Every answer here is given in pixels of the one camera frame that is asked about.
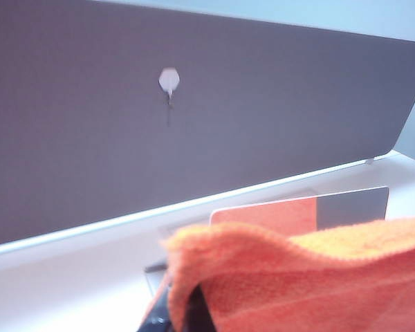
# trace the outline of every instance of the cloth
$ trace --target cloth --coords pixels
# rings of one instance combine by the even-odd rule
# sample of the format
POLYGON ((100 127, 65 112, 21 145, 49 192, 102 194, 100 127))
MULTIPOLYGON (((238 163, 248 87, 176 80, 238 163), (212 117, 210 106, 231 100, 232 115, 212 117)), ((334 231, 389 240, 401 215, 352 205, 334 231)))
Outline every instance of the cloth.
POLYGON ((177 331, 198 285, 217 331, 415 331, 415 219, 301 235, 289 221, 289 237, 273 220, 192 226, 168 240, 177 331))

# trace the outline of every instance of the gray panel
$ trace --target gray panel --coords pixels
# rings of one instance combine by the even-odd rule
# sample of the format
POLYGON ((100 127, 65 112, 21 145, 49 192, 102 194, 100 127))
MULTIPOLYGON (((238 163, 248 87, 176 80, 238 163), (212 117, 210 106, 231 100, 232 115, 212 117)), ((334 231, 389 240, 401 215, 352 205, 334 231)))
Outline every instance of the gray panel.
POLYGON ((0 243, 384 154, 414 101, 415 42, 0 0, 0 243))
POLYGON ((389 188, 373 188, 317 198, 317 229, 383 220, 389 188))

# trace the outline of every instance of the white desk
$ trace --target white desk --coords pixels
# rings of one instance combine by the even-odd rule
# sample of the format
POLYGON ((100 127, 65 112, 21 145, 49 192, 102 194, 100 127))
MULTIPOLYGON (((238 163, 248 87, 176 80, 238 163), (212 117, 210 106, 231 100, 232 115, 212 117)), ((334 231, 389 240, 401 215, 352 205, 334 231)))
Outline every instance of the white desk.
POLYGON ((178 223, 214 208, 386 185, 387 219, 415 216, 415 160, 400 154, 162 216, 0 255, 0 332, 135 331, 151 295, 145 266, 178 223))

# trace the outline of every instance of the light blue wall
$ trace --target light blue wall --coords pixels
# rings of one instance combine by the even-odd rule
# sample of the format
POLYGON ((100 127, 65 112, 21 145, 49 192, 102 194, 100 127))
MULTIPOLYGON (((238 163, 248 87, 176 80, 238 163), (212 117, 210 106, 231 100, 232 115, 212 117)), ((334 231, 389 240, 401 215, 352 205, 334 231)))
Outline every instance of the light blue wall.
MULTIPOLYGON (((415 41, 415 0, 116 0, 114 2, 415 41)), ((398 139, 396 149, 415 158, 415 106, 398 139)))

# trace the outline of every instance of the orange microfiber cloth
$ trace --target orange microfiber cloth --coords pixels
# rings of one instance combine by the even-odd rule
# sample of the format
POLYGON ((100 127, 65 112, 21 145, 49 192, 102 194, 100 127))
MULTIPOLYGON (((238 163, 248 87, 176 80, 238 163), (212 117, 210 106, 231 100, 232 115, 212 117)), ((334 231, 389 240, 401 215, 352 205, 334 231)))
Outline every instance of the orange microfiber cloth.
POLYGON ((236 221, 167 242, 177 331, 198 285, 217 331, 415 331, 415 219, 290 237, 280 217, 236 221))

